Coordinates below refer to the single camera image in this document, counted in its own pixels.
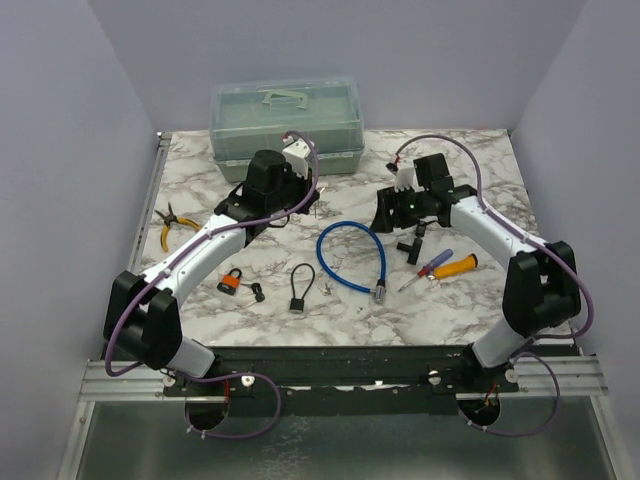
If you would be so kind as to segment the silver blue lock keys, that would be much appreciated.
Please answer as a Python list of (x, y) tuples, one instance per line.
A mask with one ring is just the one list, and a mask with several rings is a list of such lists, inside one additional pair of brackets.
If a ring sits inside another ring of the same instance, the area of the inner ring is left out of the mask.
[(321, 207), (321, 203), (322, 203), (322, 196), (324, 191), (327, 189), (328, 185), (327, 184), (322, 184), (317, 190), (316, 190), (316, 199), (313, 203), (313, 214), (314, 214), (314, 219), (318, 218), (318, 210)]

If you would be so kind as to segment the clear green plastic storage box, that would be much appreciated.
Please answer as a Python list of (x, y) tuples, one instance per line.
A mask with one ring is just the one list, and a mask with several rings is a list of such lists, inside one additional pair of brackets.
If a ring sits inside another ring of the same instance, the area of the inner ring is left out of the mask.
[(246, 178), (258, 150), (281, 150), (299, 131), (315, 144), (322, 175), (357, 171), (365, 149), (357, 85), (350, 77), (255, 81), (212, 90), (209, 135), (213, 161), (230, 183)]

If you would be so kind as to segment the small black keys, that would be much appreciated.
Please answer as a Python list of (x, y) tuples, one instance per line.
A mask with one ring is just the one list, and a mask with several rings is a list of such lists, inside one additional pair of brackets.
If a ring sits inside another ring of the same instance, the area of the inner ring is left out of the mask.
[(253, 299), (247, 304), (248, 307), (262, 303), (266, 299), (262, 285), (259, 282), (243, 283), (243, 286), (249, 288), (253, 295)]

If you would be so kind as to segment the orange padlock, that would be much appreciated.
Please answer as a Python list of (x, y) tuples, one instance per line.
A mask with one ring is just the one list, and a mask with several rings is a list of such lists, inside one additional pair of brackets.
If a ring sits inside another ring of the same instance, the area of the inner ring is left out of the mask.
[(226, 295), (234, 296), (241, 285), (243, 272), (239, 268), (232, 268), (217, 284), (217, 290)]

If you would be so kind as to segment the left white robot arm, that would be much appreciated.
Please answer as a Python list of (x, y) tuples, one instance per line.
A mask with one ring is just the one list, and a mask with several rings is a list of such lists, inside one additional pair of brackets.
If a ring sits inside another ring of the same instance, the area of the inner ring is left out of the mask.
[(245, 180), (214, 210), (204, 226), (167, 259), (141, 274), (123, 271), (114, 280), (103, 336), (105, 370), (122, 350), (136, 366), (166, 368), (187, 375), (201, 395), (214, 393), (222, 380), (215, 355), (182, 332), (180, 308), (191, 292), (221, 263), (247, 247), (282, 218), (306, 214), (318, 200), (319, 159), (313, 144), (288, 136), (281, 151), (259, 150)]

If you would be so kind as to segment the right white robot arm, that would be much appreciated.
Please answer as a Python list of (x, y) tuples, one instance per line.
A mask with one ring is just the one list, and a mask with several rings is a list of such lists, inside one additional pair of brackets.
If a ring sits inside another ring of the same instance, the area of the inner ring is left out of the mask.
[(396, 173), (393, 186), (376, 192), (371, 229), (390, 233), (434, 217), (445, 228), (467, 235), (506, 271), (502, 318), (469, 347), (460, 379), (480, 392), (505, 364), (539, 332), (555, 328), (581, 311), (579, 286), (567, 272), (576, 269), (572, 248), (548, 243), (492, 210), (468, 184), (456, 186), (446, 159), (434, 154)]

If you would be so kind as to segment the blue red screwdriver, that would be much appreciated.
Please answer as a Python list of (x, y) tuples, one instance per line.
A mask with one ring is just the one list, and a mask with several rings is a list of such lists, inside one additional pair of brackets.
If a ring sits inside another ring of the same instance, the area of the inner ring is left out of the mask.
[(398, 289), (398, 292), (403, 292), (409, 286), (414, 284), (417, 280), (423, 278), (428, 273), (433, 271), (435, 268), (437, 268), (440, 265), (442, 265), (445, 261), (449, 260), (452, 256), (453, 256), (453, 250), (452, 249), (445, 249), (444, 251), (439, 253), (437, 256), (432, 258), (429, 262), (424, 264), (422, 266), (422, 268), (414, 276), (412, 276), (411, 279), (408, 282), (406, 282), (404, 285), (402, 285)]

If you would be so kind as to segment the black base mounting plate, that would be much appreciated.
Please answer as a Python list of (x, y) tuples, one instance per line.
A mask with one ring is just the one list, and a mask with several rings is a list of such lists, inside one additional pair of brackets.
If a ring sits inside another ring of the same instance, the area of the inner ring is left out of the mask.
[(237, 416), (270, 415), (277, 399), (284, 416), (452, 415), (460, 398), (518, 390), (510, 365), (483, 372), (461, 346), (219, 347), (215, 354), (210, 374), (232, 375), (227, 386), (177, 378), (155, 397), (205, 409), (227, 400)]

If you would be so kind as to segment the orange handled tool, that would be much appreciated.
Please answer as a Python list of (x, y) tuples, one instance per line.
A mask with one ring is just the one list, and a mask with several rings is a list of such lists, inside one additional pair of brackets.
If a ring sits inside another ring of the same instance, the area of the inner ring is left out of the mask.
[(473, 271), (478, 266), (478, 259), (475, 254), (470, 254), (462, 260), (451, 262), (446, 265), (437, 267), (432, 277), (436, 280), (453, 277), (463, 273)]

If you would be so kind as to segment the yellow handled pliers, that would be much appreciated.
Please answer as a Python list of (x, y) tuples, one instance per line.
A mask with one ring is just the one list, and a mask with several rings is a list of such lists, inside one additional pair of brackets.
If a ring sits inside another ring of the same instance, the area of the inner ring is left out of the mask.
[(199, 223), (191, 220), (190, 218), (176, 215), (170, 202), (167, 203), (166, 213), (163, 213), (157, 209), (155, 209), (154, 212), (163, 221), (163, 229), (160, 236), (160, 245), (165, 253), (169, 252), (168, 236), (173, 225), (186, 226), (193, 229), (195, 232), (199, 232), (201, 230), (201, 225)]

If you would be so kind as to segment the aluminium rail frame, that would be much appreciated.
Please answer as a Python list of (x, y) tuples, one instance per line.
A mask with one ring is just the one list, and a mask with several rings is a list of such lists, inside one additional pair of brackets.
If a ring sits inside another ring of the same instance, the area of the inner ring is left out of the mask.
[[(298, 263), (318, 252), (342, 275), (371, 285), (378, 273), (376, 245), (355, 222), (367, 223), (377, 190), (389, 185), (385, 165), (399, 157), (443, 153), (460, 183), (481, 183), (485, 200), (535, 231), (534, 214), (508, 135), (503, 130), (369, 131), (359, 170), (329, 176), (318, 218), (298, 216), (261, 234), (222, 264), (241, 268), (263, 284), (267, 299), (248, 307), (247, 294), (225, 297), (214, 289), (215, 270), (191, 294), (182, 313), (185, 333), (219, 347), (464, 346), (497, 320), (504, 271), (485, 252), (476, 272), (435, 285), (421, 281), (403, 292), (410, 266), (381, 241), (387, 255), (387, 296), (339, 285), (318, 273), (306, 310), (288, 311), (289, 281)], [(324, 284), (333, 292), (325, 296)], [(606, 434), (605, 382), (591, 357), (561, 362), (570, 348), (549, 341), (546, 365), (526, 358), (518, 366), (523, 390), (502, 398), (498, 425), (511, 438), (485, 435), (458, 415), (426, 413), (357, 416), (259, 416), (232, 413), (229, 432), (250, 440), (205, 439), (187, 427), (184, 401), (159, 400), (158, 372), (138, 368), (117, 377), (89, 364), (80, 398), (93, 402), (78, 459), (67, 479), (619, 479), (625, 470)]]

